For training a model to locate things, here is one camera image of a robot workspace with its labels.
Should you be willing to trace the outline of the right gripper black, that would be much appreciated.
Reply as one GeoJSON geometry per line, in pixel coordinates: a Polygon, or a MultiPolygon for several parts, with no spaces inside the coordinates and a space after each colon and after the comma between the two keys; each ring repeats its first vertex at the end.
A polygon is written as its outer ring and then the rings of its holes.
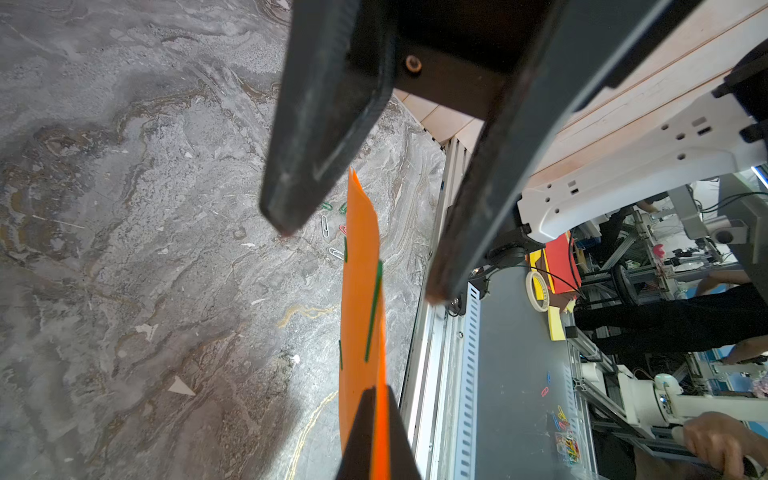
{"type": "Polygon", "coordinates": [[[664,1],[297,1],[260,211],[283,236],[314,214],[395,90],[487,120],[425,282],[467,283],[573,110],[664,1]]]}

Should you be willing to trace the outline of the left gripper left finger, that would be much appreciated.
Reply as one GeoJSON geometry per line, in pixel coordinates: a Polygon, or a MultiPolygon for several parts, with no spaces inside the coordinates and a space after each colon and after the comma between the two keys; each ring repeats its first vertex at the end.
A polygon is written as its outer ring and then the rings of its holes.
{"type": "Polygon", "coordinates": [[[369,480],[375,425],[376,389],[363,392],[336,480],[369,480]]]}

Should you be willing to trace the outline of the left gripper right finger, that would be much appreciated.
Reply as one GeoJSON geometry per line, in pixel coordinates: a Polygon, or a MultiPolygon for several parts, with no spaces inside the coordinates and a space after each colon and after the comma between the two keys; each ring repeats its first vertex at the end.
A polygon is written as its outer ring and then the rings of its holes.
{"type": "Polygon", "coordinates": [[[390,478],[392,480],[421,480],[407,432],[398,410],[397,400],[390,386],[388,392],[390,478]]]}

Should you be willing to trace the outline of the orange paper document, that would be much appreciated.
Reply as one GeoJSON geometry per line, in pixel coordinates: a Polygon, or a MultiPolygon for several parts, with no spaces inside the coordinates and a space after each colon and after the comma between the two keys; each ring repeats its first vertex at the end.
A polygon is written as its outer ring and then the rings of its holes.
{"type": "Polygon", "coordinates": [[[390,479],[388,393],[386,390],[386,333],[381,293],[369,361],[364,361],[368,322],[380,259],[378,218],[354,169],[348,170],[348,262],[343,260],[340,339],[343,371],[339,370],[339,425],[346,447],[354,416],[365,390],[376,389],[375,425],[370,479],[390,479]]]}

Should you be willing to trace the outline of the green paperclip orange side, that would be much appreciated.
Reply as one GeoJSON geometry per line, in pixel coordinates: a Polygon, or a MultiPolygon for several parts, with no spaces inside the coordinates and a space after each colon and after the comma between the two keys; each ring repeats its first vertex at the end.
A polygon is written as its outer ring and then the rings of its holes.
{"type": "Polygon", "coordinates": [[[343,347],[341,339],[337,341],[338,344],[338,359],[339,359],[339,370],[343,371],[344,363],[343,363],[343,347]]]}

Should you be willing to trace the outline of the green paperclip orange top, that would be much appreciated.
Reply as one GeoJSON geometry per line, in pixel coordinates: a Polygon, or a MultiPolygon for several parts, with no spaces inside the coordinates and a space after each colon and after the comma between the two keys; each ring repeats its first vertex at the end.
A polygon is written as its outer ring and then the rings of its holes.
{"type": "Polygon", "coordinates": [[[369,358],[370,358],[374,324],[376,320],[377,308],[378,308],[379,298],[381,293],[382,276],[383,276],[383,262],[379,259],[377,263],[377,268],[376,268],[375,284],[374,284],[373,297],[371,302],[370,316],[369,316],[368,329],[367,329],[366,348],[365,348],[365,356],[364,356],[364,361],[366,363],[369,361],[369,358]]]}

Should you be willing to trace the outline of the white paperclip side edge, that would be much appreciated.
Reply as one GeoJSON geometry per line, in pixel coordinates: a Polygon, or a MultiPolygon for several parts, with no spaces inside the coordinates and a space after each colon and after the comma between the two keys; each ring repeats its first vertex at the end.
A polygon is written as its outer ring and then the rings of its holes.
{"type": "Polygon", "coordinates": [[[344,260],[344,253],[343,253],[343,252],[341,252],[341,251],[340,251],[340,250],[338,250],[338,249],[336,249],[336,248],[334,248],[334,247],[330,247],[330,248],[328,249],[328,252],[329,252],[329,254],[330,254],[331,256],[333,256],[333,257],[335,257],[335,258],[337,258],[337,259],[339,259],[339,260],[344,260]]]}

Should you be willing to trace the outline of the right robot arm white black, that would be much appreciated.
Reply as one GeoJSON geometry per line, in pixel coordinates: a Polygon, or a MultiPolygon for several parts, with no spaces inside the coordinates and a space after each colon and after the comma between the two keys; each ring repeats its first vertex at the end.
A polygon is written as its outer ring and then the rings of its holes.
{"type": "Polygon", "coordinates": [[[530,246],[661,190],[767,158],[767,52],[620,150],[528,184],[567,118],[615,86],[692,1],[298,1],[260,196],[302,228],[395,90],[484,121],[434,251],[425,294],[455,298],[514,220],[530,246]]]}

